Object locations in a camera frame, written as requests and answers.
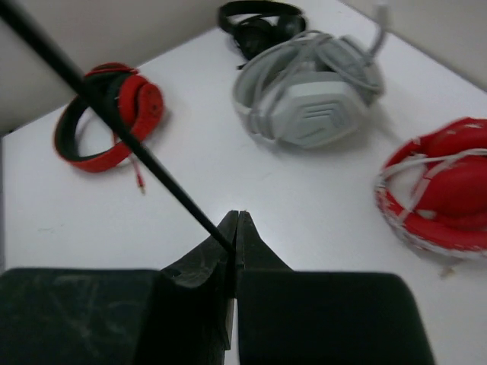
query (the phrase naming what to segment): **gray headset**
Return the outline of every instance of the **gray headset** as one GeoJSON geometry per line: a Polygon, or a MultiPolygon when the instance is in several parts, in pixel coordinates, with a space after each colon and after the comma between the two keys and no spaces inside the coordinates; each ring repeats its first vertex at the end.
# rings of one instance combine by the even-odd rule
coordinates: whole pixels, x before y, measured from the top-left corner
{"type": "Polygon", "coordinates": [[[351,36],[305,31],[249,61],[235,81],[234,108],[247,130],[303,148],[335,141],[368,119],[384,93],[374,62],[384,43],[388,8],[369,50],[351,36]]]}

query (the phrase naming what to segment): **black headphones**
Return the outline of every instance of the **black headphones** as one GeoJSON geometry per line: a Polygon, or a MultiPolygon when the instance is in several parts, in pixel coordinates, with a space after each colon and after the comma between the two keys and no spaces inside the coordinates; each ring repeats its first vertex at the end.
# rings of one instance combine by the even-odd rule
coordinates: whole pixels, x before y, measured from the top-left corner
{"type": "Polygon", "coordinates": [[[295,6],[280,2],[238,1],[229,2],[218,10],[218,26],[232,35],[243,57],[251,60],[266,49],[290,40],[306,30],[303,11],[295,6]],[[242,14],[258,14],[238,23],[229,17],[242,14]],[[271,25],[263,17],[278,17],[276,25],[271,25]]]}

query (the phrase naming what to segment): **white table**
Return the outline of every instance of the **white table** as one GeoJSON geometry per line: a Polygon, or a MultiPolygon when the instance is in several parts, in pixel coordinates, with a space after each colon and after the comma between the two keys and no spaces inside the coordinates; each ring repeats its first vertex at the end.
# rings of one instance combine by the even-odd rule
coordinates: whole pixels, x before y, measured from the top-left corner
{"type": "MultiPolygon", "coordinates": [[[[365,44],[373,38],[374,24],[335,0],[295,4],[312,27],[365,44]]],[[[487,95],[390,36],[379,57],[387,83],[382,117],[318,151],[268,149],[232,109],[242,59],[230,44],[211,30],[141,67],[172,111],[155,155],[215,223],[247,209],[294,269],[397,273],[415,294],[438,364],[485,365],[487,271],[465,264],[442,281],[437,262],[393,235],[375,208],[372,182],[402,141],[457,117],[487,116],[487,95]]],[[[207,237],[146,170],[141,196],[130,168],[88,174],[60,160],[52,143],[60,113],[3,140],[8,268],[163,268],[207,237]]],[[[87,149],[109,144],[96,125],[87,149]]],[[[235,346],[227,358],[237,363],[235,346]]]]}

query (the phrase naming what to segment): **wall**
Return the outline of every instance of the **wall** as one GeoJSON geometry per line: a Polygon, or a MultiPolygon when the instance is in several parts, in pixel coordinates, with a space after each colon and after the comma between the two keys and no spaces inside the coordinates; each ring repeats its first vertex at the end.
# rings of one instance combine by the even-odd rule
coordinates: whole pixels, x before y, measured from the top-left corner
{"type": "MultiPolygon", "coordinates": [[[[224,0],[18,0],[84,70],[137,65],[215,25],[224,0]]],[[[0,133],[72,92],[0,21],[0,133]]]]}
{"type": "MultiPolygon", "coordinates": [[[[366,15],[377,0],[342,0],[366,15]]],[[[487,90],[486,0],[388,0],[393,32],[487,90]]]]}

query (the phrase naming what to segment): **black rod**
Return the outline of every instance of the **black rod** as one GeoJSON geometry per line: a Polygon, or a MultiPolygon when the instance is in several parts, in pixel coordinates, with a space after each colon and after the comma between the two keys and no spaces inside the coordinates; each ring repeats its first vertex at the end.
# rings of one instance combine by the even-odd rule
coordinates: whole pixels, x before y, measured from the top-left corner
{"type": "Polygon", "coordinates": [[[233,245],[171,177],[164,166],[130,133],[119,114],[105,105],[98,90],[83,82],[80,76],[82,75],[81,71],[74,66],[74,63],[64,55],[61,49],[57,49],[53,45],[54,42],[49,40],[49,37],[41,31],[40,27],[35,25],[32,19],[23,14],[21,9],[16,8],[8,0],[0,0],[0,17],[94,110],[208,233],[229,253],[235,252],[233,245]]]}

